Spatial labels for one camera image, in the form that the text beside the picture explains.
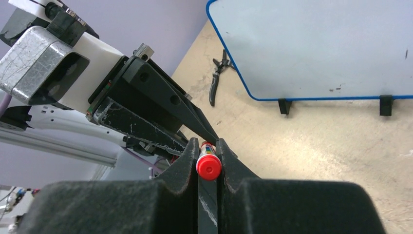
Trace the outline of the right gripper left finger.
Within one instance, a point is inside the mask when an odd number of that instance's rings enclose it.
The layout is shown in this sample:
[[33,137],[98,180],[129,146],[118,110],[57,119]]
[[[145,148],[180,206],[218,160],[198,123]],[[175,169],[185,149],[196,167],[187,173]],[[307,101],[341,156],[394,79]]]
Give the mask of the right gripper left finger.
[[20,234],[195,234],[196,138],[152,180],[63,181],[41,189]]

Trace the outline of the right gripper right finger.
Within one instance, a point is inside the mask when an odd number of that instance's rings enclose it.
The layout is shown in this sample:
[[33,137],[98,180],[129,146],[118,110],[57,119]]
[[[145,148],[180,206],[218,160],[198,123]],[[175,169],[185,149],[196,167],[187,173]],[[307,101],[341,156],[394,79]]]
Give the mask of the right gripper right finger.
[[383,234],[368,193],[342,181],[263,179],[216,143],[221,234]]

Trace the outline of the red capped whiteboard marker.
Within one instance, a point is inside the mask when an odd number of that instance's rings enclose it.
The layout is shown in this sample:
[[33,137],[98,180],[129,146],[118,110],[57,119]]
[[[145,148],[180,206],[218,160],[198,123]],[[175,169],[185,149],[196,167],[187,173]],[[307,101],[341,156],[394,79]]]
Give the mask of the red capped whiteboard marker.
[[200,178],[213,181],[222,171],[222,163],[216,155],[213,145],[204,141],[200,147],[200,154],[196,162],[196,171]]

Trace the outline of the blue framed whiteboard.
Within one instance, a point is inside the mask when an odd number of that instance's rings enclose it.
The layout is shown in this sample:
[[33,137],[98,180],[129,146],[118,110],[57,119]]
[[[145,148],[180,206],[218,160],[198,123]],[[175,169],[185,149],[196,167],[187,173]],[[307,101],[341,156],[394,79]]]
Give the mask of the blue framed whiteboard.
[[277,101],[413,97],[410,0],[210,0],[206,14],[248,95]]

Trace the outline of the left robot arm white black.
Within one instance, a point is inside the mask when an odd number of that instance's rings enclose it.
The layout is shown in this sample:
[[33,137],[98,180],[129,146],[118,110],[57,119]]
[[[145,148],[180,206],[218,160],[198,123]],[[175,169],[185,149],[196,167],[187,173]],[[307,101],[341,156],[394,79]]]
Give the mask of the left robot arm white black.
[[179,156],[186,126],[215,144],[203,112],[156,63],[142,44],[130,57],[96,40],[70,47],[61,41],[19,42],[0,62],[1,89],[24,104],[42,107],[27,127],[99,137],[145,156]]

